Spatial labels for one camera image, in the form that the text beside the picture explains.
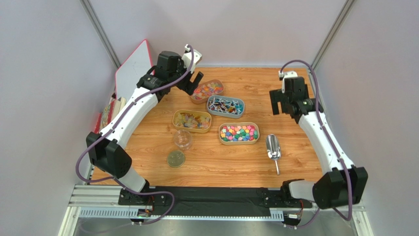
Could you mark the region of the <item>silver metal scoop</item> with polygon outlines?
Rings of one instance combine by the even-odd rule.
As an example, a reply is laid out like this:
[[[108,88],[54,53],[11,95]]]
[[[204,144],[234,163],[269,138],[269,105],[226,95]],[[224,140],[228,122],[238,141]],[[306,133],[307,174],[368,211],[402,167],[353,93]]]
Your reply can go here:
[[[278,160],[282,156],[282,151],[279,144],[279,140],[274,134],[269,134],[266,137],[266,148],[269,159],[275,162],[277,175],[280,175]]]

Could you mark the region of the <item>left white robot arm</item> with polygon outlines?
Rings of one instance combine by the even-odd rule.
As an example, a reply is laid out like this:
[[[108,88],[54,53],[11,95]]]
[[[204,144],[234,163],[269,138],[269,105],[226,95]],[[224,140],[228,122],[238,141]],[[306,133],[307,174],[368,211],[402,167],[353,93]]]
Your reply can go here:
[[[88,134],[87,149],[81,156],[88,155],[93,166],[108,173],[122,187],[135,193],[142,192],[148,182],[132,167],[132,158],[125,151],[127,142],[148,112],[172,87],[193,94],[203,78],[199,72],[191,80],[201,59],[202,54],[190,45],[186,45],[182,56],[171,51],[161,52],[157,64],[139,79],[122,111],[99,133]]]

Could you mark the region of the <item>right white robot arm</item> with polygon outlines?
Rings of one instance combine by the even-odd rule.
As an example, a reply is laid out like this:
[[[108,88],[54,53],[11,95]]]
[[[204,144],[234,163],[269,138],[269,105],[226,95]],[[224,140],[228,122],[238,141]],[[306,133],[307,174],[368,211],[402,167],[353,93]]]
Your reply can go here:
[[[314,202],[320,209],[359,204],[368,180],[364,167],[356,167],[330,130],[323,108],[310,98],[303,77],[292,71],[280,75],[282,86],[269,92],[272,113],[288,114],[306,133],[320,161],[323,176],[317,181],[283,182],[291,199]]]

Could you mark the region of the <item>clear plastic jar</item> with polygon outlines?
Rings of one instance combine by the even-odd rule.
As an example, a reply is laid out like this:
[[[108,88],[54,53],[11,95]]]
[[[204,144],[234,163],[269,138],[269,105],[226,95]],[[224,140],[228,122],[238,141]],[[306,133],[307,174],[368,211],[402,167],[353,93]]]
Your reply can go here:
[[[191,133],[187,130],[178,130],[174,134],[174,143],[181,150],[189,150],[193,145]]]

